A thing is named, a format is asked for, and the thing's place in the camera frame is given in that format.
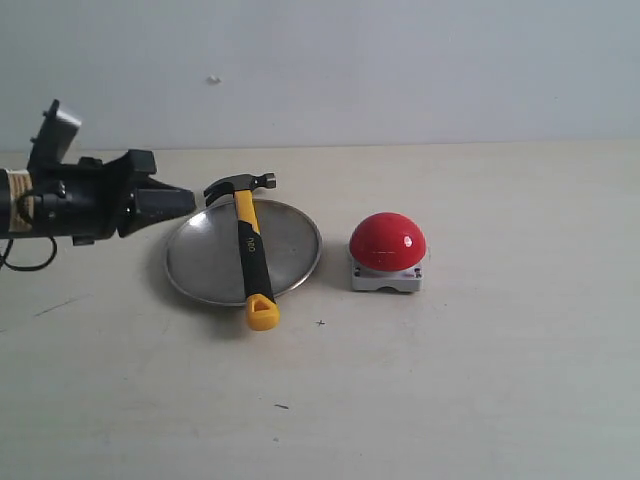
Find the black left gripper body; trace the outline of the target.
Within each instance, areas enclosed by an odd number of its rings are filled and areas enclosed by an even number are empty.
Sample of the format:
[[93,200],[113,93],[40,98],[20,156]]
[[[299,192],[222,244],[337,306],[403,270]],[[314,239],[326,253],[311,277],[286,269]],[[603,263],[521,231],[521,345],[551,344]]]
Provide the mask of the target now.
[[130,235],[135,191],[157,172],[152,152],[129,150],[103,163],[83,157],[32,172],[33,236],[72,237],[91,243]]

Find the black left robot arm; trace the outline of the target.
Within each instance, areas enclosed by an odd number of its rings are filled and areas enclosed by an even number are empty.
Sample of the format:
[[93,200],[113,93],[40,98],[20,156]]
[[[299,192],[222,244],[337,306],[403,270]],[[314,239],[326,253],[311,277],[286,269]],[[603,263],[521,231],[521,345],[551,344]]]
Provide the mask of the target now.
[[194,212],[194,193],[154,179],[156,172],[154,155],[145,150],[106,163],[83,157],[76,164],[2,169],[1,237],[69,237],[74,245],[91,245]]

